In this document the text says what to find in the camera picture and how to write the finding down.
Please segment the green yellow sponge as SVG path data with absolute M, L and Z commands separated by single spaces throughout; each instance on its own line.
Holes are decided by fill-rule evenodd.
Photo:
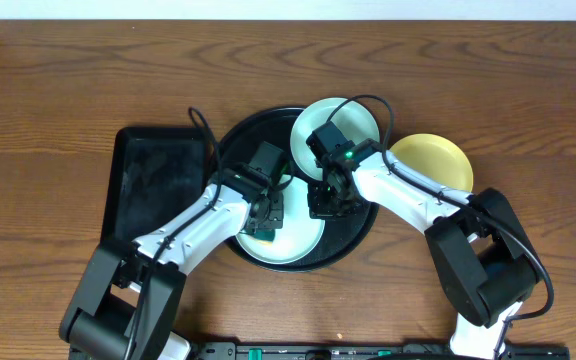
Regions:
M 270 244 L 274 241 L 276 237 L 276 231 L 274 229 L 270 230 L 257 229 L 254 231 L 243 230 L 242 235 L 247 236 L 253 241 L 261 242 L 263 244 Z

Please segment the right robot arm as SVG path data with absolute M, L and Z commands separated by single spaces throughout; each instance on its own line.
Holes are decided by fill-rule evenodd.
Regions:
M 453 354 L 499 359 L 510 325 L 539 282 L 551 282 L 507 198 L 435 182 L 372 139 L 305 142 L 322 170 L 317 215 L 341 217 L 376 203 L 424 234 L 443 291 L 458 313 Z

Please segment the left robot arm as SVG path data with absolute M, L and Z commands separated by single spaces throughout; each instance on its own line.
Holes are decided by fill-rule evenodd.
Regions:
M 170 337 L 187 276 L 221 243 L 243 230 L 283 224 L 286 175 L 259 170 L 215 174 L 180 214 L 134 240 L 104 240 L 84 271 L 59 336 L 94 359 L 157 359 Z

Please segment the yellow plate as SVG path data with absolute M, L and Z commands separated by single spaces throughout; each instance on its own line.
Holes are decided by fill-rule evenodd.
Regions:
M 435 134 L 406 136 L 390 148 L 403 163 L 432 180 L 451 188 L 471 192 L 474 185 L 472 165 L 453 142 Z

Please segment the light blue plate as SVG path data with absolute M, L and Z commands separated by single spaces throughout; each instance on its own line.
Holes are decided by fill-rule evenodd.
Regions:
M 315 155 L 306 144 L 312 132 L 323 125 L 329 115 L 345 101 L 345 98 L 332 97 L 309 105 L 296 119 L 290 135 L 290 148 L 299 169 L 309 178 L 322 180 L 323 171 L 316 166 Z M 332 122 L 342 134 L 355 144 L 370 138 L 378 141 L 380 132 L 372 114 L 357 102 L 342 107 L 332 118 Z
M 272 243 L 253 241 L 242 233 L 236 235 L 237 243 L 248 255 L 271 265 L 284 265 L 305 257 L 318 244 L 325 228 L 324 220 L 309 215 L 305 181 L 294 178 L 282 193 L 283 227 L 275 230 L 276 237 Z

